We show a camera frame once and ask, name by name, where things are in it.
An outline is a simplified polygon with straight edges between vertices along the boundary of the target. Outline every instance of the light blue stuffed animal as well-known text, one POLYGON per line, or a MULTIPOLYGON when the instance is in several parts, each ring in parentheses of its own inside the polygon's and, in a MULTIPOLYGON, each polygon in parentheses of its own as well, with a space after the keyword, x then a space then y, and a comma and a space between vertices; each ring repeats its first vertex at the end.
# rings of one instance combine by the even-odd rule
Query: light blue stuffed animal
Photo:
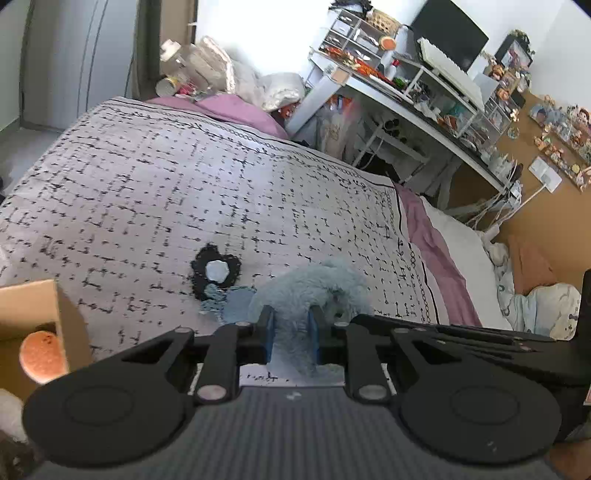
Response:
POLYGON ((318 305, 327 321, 350 322, 359 313, 373 313, 368 287, 348 263, 329 258, 319 265, 296 268, 260 287, 248 307, 256 322, 265 305, 275 310, 275 341, 269 370, 300 384, 334 384, 343 381, 340 367, 317 367, 307 333, 308 310, 318 305))

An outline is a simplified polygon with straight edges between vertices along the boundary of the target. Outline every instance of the white wall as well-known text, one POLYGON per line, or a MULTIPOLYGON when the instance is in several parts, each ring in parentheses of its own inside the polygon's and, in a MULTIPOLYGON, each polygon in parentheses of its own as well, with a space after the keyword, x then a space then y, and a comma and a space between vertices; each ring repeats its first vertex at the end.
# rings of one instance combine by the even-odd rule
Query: white wall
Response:
POLYGON ((0 131, 18 118, 22 35, 30 0, 12 0, 0 12, 0 131))
MULTIPOLYGON (((564 0, 454 0, 486 33, 494 54, 514 28, 525 31, 536 50, 544 41, 564 0)), ((373 0, 372 5, 409 24, 426 0, 373 0)), ((261 74, 302 70, 309 45, 332 0, 201 0, 197 37, 209 35, 237 60, 261 74)), ((477 59, 473 76, 485 67, 477 59)))
POLYGON ((560 11, 531 65, 532 92, 591 108, 591 19, 571 0, 560 11))

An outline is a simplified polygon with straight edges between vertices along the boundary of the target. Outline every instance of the white bedsheet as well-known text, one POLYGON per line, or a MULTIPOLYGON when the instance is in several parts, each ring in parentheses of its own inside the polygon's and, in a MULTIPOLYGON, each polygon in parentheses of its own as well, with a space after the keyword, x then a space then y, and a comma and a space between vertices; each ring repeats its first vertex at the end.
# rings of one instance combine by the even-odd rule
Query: white bedsheet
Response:
POLYGON ((479 235, 455 218, 432 207, 425 198, 421 199, 433 227, 443 236, 452 260, 466 280, 468 294, 482 325, 511 330, 511 324, 503 317, 497 299, 494 265, 479 235))
POLYGON ((242 260, 240 285, 343 256, 376 313, 447 323, 400 204, 388 179, 291 142, 114 99, 68 129, 2 205, 0 284, 58 278, 96 358, 178 325, 210 329, 189 279, 208 242, 242 260))

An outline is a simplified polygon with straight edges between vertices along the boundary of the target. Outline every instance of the keyboard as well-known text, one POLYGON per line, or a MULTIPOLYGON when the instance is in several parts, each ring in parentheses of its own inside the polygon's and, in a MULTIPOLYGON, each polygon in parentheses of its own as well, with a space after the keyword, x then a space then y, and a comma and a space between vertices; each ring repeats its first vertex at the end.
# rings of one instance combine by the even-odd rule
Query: keyboard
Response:
POLYGON ((420 38, 418 43, 421 46, 423 61, 434 69, 437 69, 442 77, 483 112, 484 103, 482 102, 482 92, 466 72, 426 38, 420 38))

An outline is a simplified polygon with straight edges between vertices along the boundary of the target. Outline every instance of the plastic bag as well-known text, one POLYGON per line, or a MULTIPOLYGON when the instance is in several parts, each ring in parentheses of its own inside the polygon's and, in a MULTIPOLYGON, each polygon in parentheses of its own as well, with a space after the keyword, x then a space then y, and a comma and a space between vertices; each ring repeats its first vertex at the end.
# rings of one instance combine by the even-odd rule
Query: plastic bag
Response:
POLYGON ((274 112, 282 106, 296 103, 306 95, 304 83, 297 73, 273 73, 261 77, 264 88, 262 109, 274 112))
POLYGON ((255 71, 248 65, 232 60, 234 67, 234 81, 236 83, 236 95, 245 102, 262 108, 264 90, 255 71))
POLYGON ((341 108, 329 101, 319 112, 318 145, 316 148, 334 158, 343 159, 345 146, 352 146, 353 129, 361 120, 362 107, 357 99, 347 103, 342 102, 341 108))

